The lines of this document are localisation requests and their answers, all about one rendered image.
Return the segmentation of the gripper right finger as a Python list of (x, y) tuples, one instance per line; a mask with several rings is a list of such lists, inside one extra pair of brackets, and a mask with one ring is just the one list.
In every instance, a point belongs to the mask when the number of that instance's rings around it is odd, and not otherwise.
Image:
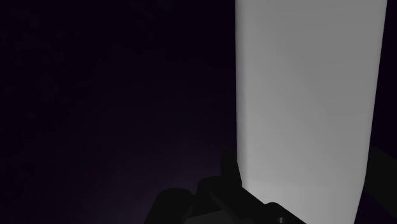
[(378, 148), (370, 148), (363, 195), (397, 218), (397, 159)]

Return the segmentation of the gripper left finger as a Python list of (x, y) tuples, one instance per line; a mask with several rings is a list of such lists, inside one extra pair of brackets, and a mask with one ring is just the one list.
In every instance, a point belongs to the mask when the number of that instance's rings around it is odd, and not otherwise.
[(236, 224), (267, 224), (246, 190), (242, 188), (235, 150), (221, 153), (221, 173), (201, 179), (197, 191), (169, 188), (160, 192), (143, 224), (186, 224), (190, 218), (223, 211)]

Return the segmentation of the white tall box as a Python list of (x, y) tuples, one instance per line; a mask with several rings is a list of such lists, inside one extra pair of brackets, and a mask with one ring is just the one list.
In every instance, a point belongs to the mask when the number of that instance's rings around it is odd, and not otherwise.
[(354, 224), (387, 0), (236, 0), (244, 188), (306, 224)]

